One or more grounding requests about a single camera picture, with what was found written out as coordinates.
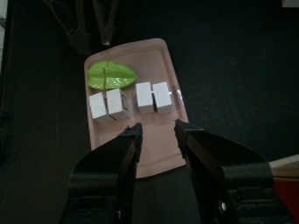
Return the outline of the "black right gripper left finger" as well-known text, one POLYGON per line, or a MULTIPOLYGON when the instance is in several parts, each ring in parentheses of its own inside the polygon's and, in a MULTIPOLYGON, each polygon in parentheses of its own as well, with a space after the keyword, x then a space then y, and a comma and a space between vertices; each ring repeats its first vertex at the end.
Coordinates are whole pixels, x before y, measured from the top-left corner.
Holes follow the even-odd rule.
POLYGON ((141 145, 142 125, 137 123, 78 161, 69 174, 58 224, 132 224, 141 145))

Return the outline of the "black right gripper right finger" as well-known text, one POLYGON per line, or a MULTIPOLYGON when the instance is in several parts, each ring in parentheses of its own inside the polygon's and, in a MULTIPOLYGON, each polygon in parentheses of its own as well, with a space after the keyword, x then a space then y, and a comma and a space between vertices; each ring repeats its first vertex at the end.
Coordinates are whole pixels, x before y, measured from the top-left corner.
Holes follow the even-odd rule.
POLYGON ((269 163, 238 143, 177 120, 174 136, 190 175, 200 224, 293 224, 269 163))

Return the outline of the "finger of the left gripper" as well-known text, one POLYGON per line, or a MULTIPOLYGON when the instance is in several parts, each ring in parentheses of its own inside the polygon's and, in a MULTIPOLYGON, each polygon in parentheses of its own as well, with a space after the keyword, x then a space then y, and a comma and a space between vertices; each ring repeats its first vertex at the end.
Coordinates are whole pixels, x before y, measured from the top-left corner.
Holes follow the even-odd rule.
POLYGON ((84 0, 74 0, 76 24, 68 32, 69 44, 78 55, 90 54, 90 34, 86 32, 84 0))
POLYGON ((110 0, 108 15, 104 13, 102 0, 92 0, 94 17, 97 20, 97 30, 102 46, 110 46, 114 34, 114 21, 117 15, 118 0, 110 0))

